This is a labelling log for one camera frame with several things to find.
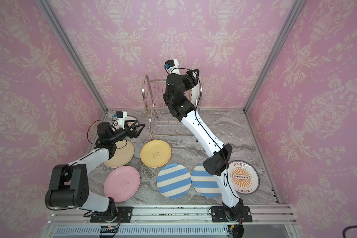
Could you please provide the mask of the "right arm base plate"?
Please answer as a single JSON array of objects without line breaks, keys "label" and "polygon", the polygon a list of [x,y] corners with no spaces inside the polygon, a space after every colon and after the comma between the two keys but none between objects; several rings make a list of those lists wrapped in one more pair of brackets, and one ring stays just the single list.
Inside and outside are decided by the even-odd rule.
[{"label": "right arm base plate", "polygon": [[226,223],[226,222],[238,222],[238,223],[250,223],[252,222],[252,215],[250,208],[245,206],[240,212],[238,212],[237,217],[233,220],[229,217],[231,212],[226,212],[224,206],[211,206],[208,210],[211,215],[213,223]]}]

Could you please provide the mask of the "steel two-tier dish rack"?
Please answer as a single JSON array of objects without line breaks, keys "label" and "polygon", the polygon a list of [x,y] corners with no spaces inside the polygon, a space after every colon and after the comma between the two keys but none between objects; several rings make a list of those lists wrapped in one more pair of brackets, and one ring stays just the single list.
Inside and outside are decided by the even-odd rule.
[{"label": "steel two-tier dish rack", "polygon": [[163,94],[164,79],[150,79],[148,75],[142,83],[142,98],[148,116],[148,130],[152,140],[168,136],[193,136],[190,130],[174,118],[165,105]]}]

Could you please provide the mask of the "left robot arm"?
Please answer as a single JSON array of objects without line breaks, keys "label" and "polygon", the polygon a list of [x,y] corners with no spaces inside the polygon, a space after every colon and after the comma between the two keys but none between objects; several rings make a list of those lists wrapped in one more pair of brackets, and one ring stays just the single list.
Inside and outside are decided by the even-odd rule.
[{"label": "left robot arm", "polygon": [[52,170],[45,205],[50,210],[82,209],[96,213],[117,213],[113,198],[93,193],[89,189],[88,175],[99,165],[110,160],[116,150],[116,143],[125,138],[137,138],[145,124],[129,126],[126,121],[123,128],[116,129],[107,120],[97,126],[98,139],[95,148],[69,164],[56,165]]}]

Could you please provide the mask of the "blue striped plate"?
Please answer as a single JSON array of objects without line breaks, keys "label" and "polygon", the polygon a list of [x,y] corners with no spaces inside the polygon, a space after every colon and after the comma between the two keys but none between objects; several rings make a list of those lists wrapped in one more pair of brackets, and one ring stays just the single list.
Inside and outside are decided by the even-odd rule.
[{"label": "blue striped plate", "polygon": [[193,169],[191,181],[194,189],[204,197],[214,198],[221,195],[215,178],[205,170],[203,164],[199,164]]},{"label": "blue striped plate", "polygon": [[181,164],[169,164],[160,170],[156,185],[160,193],[169,199],[181,198],[191,187],[191,174]]}]

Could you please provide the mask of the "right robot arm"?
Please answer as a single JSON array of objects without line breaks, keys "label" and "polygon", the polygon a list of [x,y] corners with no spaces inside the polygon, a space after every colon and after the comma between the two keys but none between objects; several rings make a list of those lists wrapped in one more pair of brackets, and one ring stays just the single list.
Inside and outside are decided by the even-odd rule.
[{"label": "right robot arm", "polygon": [[229,160],[232,146],[224,144],[200,117],[197,108],[186,97],[186,91],[200,84],[199,70],[188,69],[180,74],[180,67],[166,69],[166,88],[163,94],[165,105],[171,115],[186,126],[204,148],[208,158],[203,162],[205,170],[212,175],[221,192],[225,215],[230,221],[242,218],[243,200],[237,195],[231,182]]}]

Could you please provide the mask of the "yellow bear plate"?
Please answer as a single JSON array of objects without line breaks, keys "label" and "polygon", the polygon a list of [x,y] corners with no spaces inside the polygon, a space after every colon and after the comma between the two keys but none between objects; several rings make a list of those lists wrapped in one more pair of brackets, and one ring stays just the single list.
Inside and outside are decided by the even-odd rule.
[{"label": "yellow bear plate", "polygon": [[150,168],[159,168],[170,160],[172,149],[162,140],[153,140],[145,144],[141,150],[140,158],[144,165]]}]

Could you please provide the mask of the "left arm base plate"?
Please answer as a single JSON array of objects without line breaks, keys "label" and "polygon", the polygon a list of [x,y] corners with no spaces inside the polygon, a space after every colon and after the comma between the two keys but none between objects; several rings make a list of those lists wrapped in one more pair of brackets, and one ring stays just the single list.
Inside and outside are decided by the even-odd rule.
[{"label": "left arm base plate", "polygon": [[93,212],[90,218],[91,223],[130,223],[133,207],[117,207],[115,212]]}]

